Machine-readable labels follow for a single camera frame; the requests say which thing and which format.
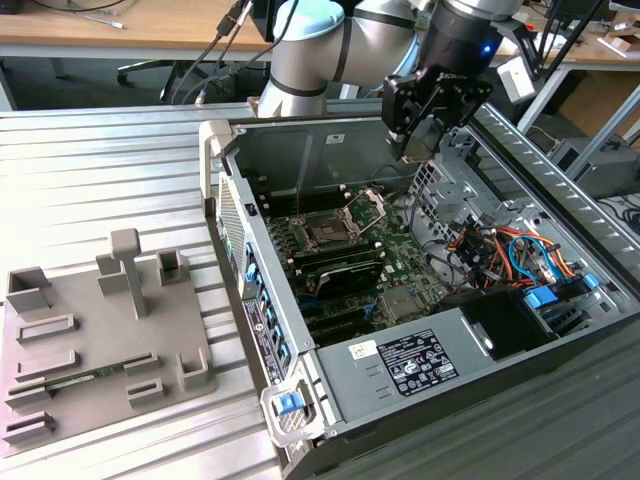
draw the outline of wooden desk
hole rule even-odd
[[[216,25],[231,1],[129,0],[118,9],[122,14],[117,19],[126,27],[119,30],[72,14],[45,10],[26,0],[23,13],[0,15],[0,58],[193,60],[214,37]],[[538,14],[531,14],[531,17],[535,19],[532,22],[541,28],[544,19],[537,18]],[[248,19],[226,58],[246,61],[265,47],[255,25]],[[494,65],[502,63],[513,53],[510,48],[502,46]],[[213,52],[208,59],[215,59],[218,55]],[[270,54],[263,57],[267,61],[270,58]],[[565,63],[547,82],[519,127],[525,131],[529,128],[571,70],[637,71],[640,70],[640,62],[625,60],[598,44],[595,36],[587,35],[587,42],[574,47]],[[353,94],[358,89],[347,91]],[[0,71],[0,111],[11,108],[8,92]]]
[[[231,3],[231,0],[129,0],[114,7],[122,12],[117,17],[89,13],[116,19],[125,26],[120,30],[73,14],[46,10],[25,0],[21,14],[0,16],[0,57],[11,55],[16,46],[202,51],[215,36],[216,26]],[[255,53],[265,47],[258,29],[247,19],[230,53]]]

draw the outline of circuit board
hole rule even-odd
[[[389,203],[371,189],[347,197],[343,208],[267,219],[300,311],[323,346],[424,317],[449,293]],[[329,290],[323,279],[332,276]]]

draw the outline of metal table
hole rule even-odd
[[[109,230],[136,227],[143,255],[176,247],[188,256],[219,383],[210,395],[2,459],[3,479],[281,478],[200,209],[198,126],[221,115],[251,110],[235,104],[0,119],[1,295],[8,269],[41,264],[53,276],[93,268]]]
[[[375,111],[379,102],[330,109]],[[211,395],[0,460],[3,480],[281,478],[198,192],[200,121],[250,115],[234,104],[0,119],[2,281],[22,260],[49,275],[91,268],[108,230],[135,226],[145,253],[179,247],[189,257],[220,383]],[[321,478],[637,478],[639,360],[634,324],[555,372]]]

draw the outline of power supply label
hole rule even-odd
[[[458,376],[433,330],[378,345],[378,353],[398,392],[405,397]]]
[[[262,368],[268,376],[269,384],[275,385],[282,381],[283,375],[273,353],[269,329],[262,321],[262,314],[255,300],[242,302],[244,312],[247,315],[254,343],[258,349],[258,355],[262,361]]]

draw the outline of warning label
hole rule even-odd
[[[458,376],[433,330],[378,345],[378,353],[405,397]]]

